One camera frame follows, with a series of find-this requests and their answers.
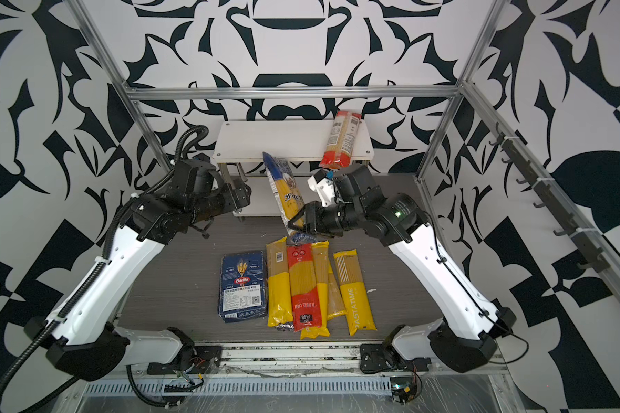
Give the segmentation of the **red yellow spaghetti pack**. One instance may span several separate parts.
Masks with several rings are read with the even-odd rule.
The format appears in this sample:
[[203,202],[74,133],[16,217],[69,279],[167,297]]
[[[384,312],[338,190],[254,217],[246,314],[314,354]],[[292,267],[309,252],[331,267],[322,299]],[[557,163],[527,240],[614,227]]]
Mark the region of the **red yellow spaghetti pack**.
[[293,324],[296,332],[322,324],[311,244],[287,249]]

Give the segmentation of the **blue yellow spaghetti pack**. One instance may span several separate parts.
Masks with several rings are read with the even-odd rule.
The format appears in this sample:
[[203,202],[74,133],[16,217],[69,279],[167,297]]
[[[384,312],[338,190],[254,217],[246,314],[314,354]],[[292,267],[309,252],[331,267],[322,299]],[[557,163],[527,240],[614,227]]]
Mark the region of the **blue yellow spaghetti pack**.
[[300,231],[290,231],[287,228],[288,219],[298,211],[298,208],[305,204],[288,161],[264,152],[263,163],[265,164],[271,190],[282,216],[282,222],[288,233],[287,245],[316,242],[316,237],[312,235]]

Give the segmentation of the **yellow brown spaghetti pack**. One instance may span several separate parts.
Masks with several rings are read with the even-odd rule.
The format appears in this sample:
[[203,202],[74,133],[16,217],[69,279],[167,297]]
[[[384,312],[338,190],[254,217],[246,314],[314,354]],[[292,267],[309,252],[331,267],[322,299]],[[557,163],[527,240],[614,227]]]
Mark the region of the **yellow brown spaghetti pack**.
[[294,319],[286,242],[287,239],[283,237],[266,246],[268,269],[267,325],[271,328],[292,323]]

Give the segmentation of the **red ended spaghetti pack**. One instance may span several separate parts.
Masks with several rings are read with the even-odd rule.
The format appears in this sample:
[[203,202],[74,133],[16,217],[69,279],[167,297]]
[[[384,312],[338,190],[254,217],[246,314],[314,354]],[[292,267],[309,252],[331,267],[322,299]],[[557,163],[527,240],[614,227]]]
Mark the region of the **red ended spaghetti pack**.
[[339,170],[351,164],[356,137],[362,122],[360,113],[339,111],[335,116],[320,168]]

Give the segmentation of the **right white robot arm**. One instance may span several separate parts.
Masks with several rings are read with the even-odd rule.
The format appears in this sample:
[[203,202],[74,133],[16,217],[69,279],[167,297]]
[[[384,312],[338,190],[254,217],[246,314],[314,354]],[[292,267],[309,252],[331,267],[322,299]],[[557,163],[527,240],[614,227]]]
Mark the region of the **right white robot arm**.
[[458,373],[492,361],[498,338],[513,333],[516,317],[488,300],[460,270],[439,243],[429,213],[407,194],[385,196],[364,165],[318,171],[308,187],[320,199],[305,204],[289,220],[290,229],[322,237],[363,230],[406,264],[442,312],[433,323],[394,332],[389,353],[405,361],[436,357]]

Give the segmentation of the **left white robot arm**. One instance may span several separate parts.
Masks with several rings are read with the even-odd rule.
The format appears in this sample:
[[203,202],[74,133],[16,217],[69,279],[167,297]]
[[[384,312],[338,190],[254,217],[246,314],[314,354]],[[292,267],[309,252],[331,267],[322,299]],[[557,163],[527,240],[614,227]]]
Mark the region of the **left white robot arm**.
[[26,335],[46,349],[56,369],[85,381],[138,364],[189,369],[195,344],[181,330],[116,327],[114,312],[141,271],[177,234],[250,203],[251,188],[242,179],[207,161],[178,161],[162,182],[133,195],[115,215],[93,268],[59,307],[32,318]]

